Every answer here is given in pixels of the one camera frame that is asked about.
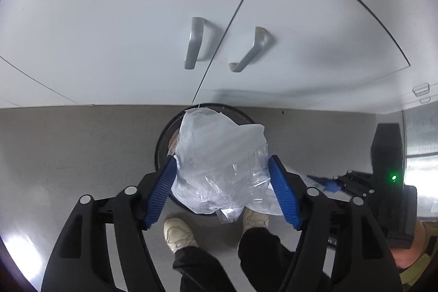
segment shoe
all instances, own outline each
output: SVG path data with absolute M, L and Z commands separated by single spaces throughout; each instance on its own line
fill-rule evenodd
M 164 239 L 173 253 L 187 246 L 199 247 L 192 230 L 179 218 L 170 218 L 164 221 Z
M 269 214 L 258 213 L 249 208 L 244 211 L 244 230 L 245 233 L 250 228 L 268 228 Z

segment clear plastic bag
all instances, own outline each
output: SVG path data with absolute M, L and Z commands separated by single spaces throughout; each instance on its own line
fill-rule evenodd
M 222 210 L 234 221 L 244 206 L 281 215 L 269 188 L 264 126 L 238 126 L 209 108 L 186 111 L 175 146 L 178 175 L 173 195 L 194 213 Z

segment person's foot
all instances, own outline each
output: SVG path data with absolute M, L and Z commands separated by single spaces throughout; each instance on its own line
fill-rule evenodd
M 179 218 L 164 221 L 164 239 L 173 253 L 187 246 L 198 246 L 192 230 Z
M 268 228 L 268 223 L 268 214 L 258 213 L 249 208 L 245 208 L 243 218 L 244 233 L 250 228 Z

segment white plastic bag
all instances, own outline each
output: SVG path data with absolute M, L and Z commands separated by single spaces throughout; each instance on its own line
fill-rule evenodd
M 260 124 L 238 126 L 209 108 L 187 110 L 175 147 L 173 195 L 194 213 L 222 210 L 225 221 L 236 220 L 244 206 L 281 215 L 269 188 L 263 131 Z

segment person's hand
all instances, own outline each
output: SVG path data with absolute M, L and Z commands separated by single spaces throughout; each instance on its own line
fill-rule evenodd
M 412 246 L 410 248 L 391 249 L 397 267 L 401 269 L 406 269 L 412 266 L 412 264 L 420 258 L 423 252 L 425 240 L 426 229 L 424 228 L 423 224 L 417 219 Z

